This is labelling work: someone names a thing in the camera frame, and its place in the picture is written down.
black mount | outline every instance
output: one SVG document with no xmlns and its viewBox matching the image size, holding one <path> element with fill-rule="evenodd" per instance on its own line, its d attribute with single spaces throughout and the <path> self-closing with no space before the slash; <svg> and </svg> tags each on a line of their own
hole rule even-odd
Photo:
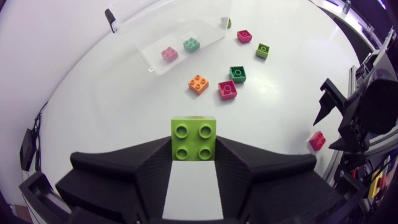
<svg viewBox="0 0 398 224">
<path fill-rule="evenodd" d="M 361 120 L 356 114 L 362 99 L 361 95 L 355 93 L 347 100 L 329 79 L 326 79 L 321 86 L 321 91 L 323 90 L 325 93 L 319 100 L 321 109 L 313 125 L 326 117 L 334 107 L 337 107 L 343 115 L 338 128 L 341 138 L 330 144 L 329 148 L 352 154 L 367 151 L 369 148 L 369 141 L 366 139 L 368 132 L 362 127 Z"/>
</svg>

red lego brick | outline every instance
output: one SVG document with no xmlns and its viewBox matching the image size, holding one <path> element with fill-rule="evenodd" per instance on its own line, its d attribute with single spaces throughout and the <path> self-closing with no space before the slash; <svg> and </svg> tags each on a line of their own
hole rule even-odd
<svg viewBox="0 0 398 224">
<path fill-rule="evenodd" d="M 325 142 L 326 139 L 323 137 L 321 131 L 317 131 L 310 139 L 310 144 L 314 151 L 319 151 Z"/>
<path fill-rule="evenodd" d="M 233 80 L 226 82 L 220 82 L 218 84 L 218 91 L 222 100 L 228 100 L 234 98 L 238 93 L 236 92 L 235 84 Z"/>
<path fill-rule="evenodd" d="M 238 31 L 238 33 L 236 35 L 238 36 L 239 41 L 242 43 L 249 42 L 252 37 L 251 34 L 247 30 Z"/>
<path fill-rule="evenodd" d="M 170 63 L 177 59 L 178 53 L 172 47 L 167 47 L 166 50 L 162 51 L 162 57 L 166 62 Z"/>
</svg>

electronic device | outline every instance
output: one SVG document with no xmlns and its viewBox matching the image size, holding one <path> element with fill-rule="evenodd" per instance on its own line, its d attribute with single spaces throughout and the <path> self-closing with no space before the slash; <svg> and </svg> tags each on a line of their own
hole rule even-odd
<svg viewBox="0 0 398 224">
<path fill-rule="evenodd" d="M 29 171 L 35 152 L 36 146 L 33 141 L 32 130 L 28 128 L 26 129 L 24 140 L 19 151 L 19 160 L 22 170 Z"/>
</svg>

green lego brick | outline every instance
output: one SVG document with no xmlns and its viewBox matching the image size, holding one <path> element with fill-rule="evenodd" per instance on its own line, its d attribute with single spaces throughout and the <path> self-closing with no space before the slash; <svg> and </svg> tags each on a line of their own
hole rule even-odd
<svg viewBox="0 0 398 224">
<path fill-rule="evenodd" d="M 189 40 L 184 42 L 185 50 L 189 51 L 190 53 L 198 50 L 200 47 L 199 41 L 195 40 L 194 38 L 189 38 Z"/>
<path fill-rule="evenodd" d="M 268 57 L 268 52 L 269 52 L 269 47 L 264 45 L 264 44 L 259 44 L 257 50 L 256 50 L 256 55 L 258 57 L 262 57 L 266 59 Z"/>
<path fill-rule="evenodd" d="M 172 118 L 174 161 L 213 161 L 216 149 L 216 119 L 212 116 Z"/>
<path fill-rule="evenodd" d="M 246 73 L 244 72 L 243 66 L 231 67 L 229 68 L 229 74 L 231 79 L 235 83 L 241 83 L 246 81 Z"/>
</svg>

transparent plastic box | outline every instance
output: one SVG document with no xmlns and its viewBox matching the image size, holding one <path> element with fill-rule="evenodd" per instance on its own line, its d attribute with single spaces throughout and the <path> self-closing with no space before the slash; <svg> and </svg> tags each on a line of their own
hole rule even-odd
<svg viewBox="0 0 398 224">
<path fill-rule="evenodd" d="M 116 33 L 131 36 L 149 71 L 163 75 L 225 37 L 231 1 L 125 0 L 115 1 L 109 9 L 116 19 L 112 24 Z"/>
</svg>

